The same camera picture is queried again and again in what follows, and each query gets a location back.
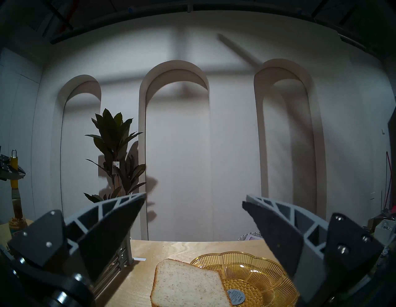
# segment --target ceiling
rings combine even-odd
[[[156,14],[192,10],[258,11],[331,27],[344,41],[384,59],[396,51],[395,3],[392,0],[40,0],[27,23],[55,44],[105,25]]]

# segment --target dark green leaf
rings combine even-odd
[[[91,119],[92,119],[92,122],[95,124],[96,129],[99,130],[98,121],[94,120],[93,118],[91,118]]]
[[[131,168],[131,157],[126,156],[126,158],[125,158],[125,172],[127,175],[129,174],[130,168]]]
[[[118,175],[121,178],[122,187],[124,191],[128,191],[131,188],[131,181],[129,180],[126,172],[125,172],[125,163],[122,162],[123,159],[120,161],[120,168],[118,169]]]
[[[86,134],[85,136],[90,136],[90,137],[93,137],[94,139],[96,138],[96,139],[99,139],[99,140],[102,140],[102,141],[103,141],[103,139],[102,139],[102,137],[101,137],[100,135],[96,135],[96,134]]]
[[[138,185],[135,185],[132,187],[127,194],[132,193],[134,190],[136,190],[138,187],[141,187],[143,184],[146,184],[145,182],[139,183]]]
[[[117,197],[117,194],[120,192],[120,190],[121,190],[121,187],[116,188],[116,189],[113,191],[113,193],[111,194],[111,197],[110,197],[110,198],[116,198],[116,197]]]
[[[146,170],[146,164],[140,164],[136,166],[135,169],[133,170],[131,182],[133,183],[135,181],[138,181],[139,176],[143,174],[145,170]]]
[[[114,120],[115,120],[115,122],[117,124],[117,129],[120,129],[121,125],[122,125],[122,114],[121,114],[121,112],[118,113],[116,116],[114,116]]]
[[[100,201],[103,200],[103,199],[101,199],[101,198],[99,197],[99,195],[89,195],[89,194],[87,194],[87,193],[84,193],[84,195],[85,195],[90,201],[92,201],[92,202],[100,202]]]
[[[117,150],[117,146],[121,142],[121,138],[118,135],[117,123],[108,109],[103,111],[103,120],[106,124],[107,132],[113,142],[114,150]]]
[[[107,171],[105,168],[101,167],[99,164],[95,163],[94,161],[92,161],[92,160],[90,160],[90,159],[86,159],[86,160],[91,161],[92,163],[98,165],[101,169],[103,169],[103,170],[106,172],[106,174],[109,175],[109,177],[111,177],[111,173],[110,173],[109,171]]]
[[[107,165],[112,165],[113,164],[113,154],[111,152],[111,149],[109,149],[102,140],[95,138],[95,139],[93,139],[93,142],[94,142],[95,146],[101,151],[101,153],[104,154],[105,161],[106,161]]]
[[[131,126],[133,118],[127,119],[120,127],[119,137],[122,139],[125,133],[129,132],[129,127]]]
[[[117,144],[114,143],[113,138],[109,134],[106,121],[99,114],[96,114],[96,119],[97,119],[97,122],[98,122],[99,133],[100,133],[100,135],[101,135],[101,137],[103,139],[103,142],[105,143],[106,147],[108,147],[108,148],[110,148],[112,150],[116,150],[117,149],[116,148]]]
[[[128,170],[128,176],[131,178],[132,178],[134,169],[135,169],[135,159],[133,158],[133,156],[131,156],[131,166],[129,167],[129,170]]]
[[[121,144],[120,144],[120,148],[124,147],[126,144],[128,144],[128,142],[129,142],[130,140],[134,139],[135,137],[137,137],[137,136],[138,136],[139,134],[141,134],[141,133],[143,133],[143,132],[138,132],[138,133],[134,132],[134,133],[131,133],[126,139],[122,140],[122,142],[121,142]]]

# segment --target yellow glass bowl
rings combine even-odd
[[[295,306],[299,296],[282,267],[269,259],[227,252],[202,255],[191,264],[219,271],[226,290],[242,291],[246,298],[238,307]]]

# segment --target slice of bread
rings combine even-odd
[[[232,306],[219,272],[172,259],[155,268],[150,299],[153,307]]]

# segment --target potted plant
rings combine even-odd
[[[103,198],[96,194],[84,194],[90,201],[99,202],[119,196],[122,188],[125,191],[125,195],[127,195],[145,184],[145,182],[138,183],[138,181],[139,176],[146,170],[146,164],[134,167],[134,158],[128,155],[125,157],[122,154],[122,149],[128,145],[128,142],[142,133],[134,132],[128,135],[133,118],[129,118],[124,122],[121,113],[113,117],[107,109],[103,111],[102,115],[95,115],[96,120],[92,118],[92,122],[99,130],[100,135],[86,135],[93,138],[95,146],[104,154],[105,161],[103,166],[100,166],[90,159],[86,160],[95,163],[106,172],[111,178],[113,191],[109,195],[105,194]],[[120,167],[113,166],[113,162],[119,162]]]

